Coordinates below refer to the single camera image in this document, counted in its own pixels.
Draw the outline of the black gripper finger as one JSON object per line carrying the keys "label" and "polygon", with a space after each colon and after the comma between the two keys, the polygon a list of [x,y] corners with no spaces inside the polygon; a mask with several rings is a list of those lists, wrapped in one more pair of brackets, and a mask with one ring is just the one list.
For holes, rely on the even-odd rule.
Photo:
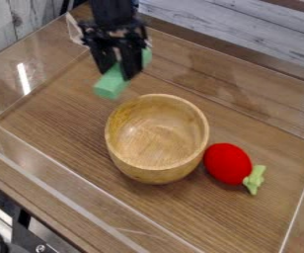
{"label": "black gripper finger", "polygon": [[119,44],[120,68],[126,81],[131,80],[143,70],[143,49],[131,44]]}
{"label": "black gripper finger", "polygon": [[104,74],[116,62],[115,52],[111,47],[100,47],[99,45],[94,45],[90,52],[99,72]]}

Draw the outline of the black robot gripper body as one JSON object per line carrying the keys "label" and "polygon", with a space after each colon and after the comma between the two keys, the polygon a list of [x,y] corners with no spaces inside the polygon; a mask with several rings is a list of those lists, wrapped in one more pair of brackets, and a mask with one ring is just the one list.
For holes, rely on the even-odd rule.
{"label": "black robot gripper body", "polygon": [[138,17],[139,0],[88,0],[92,19],[80,21],[82,42],[94,54],[141,54],[147,29]]}

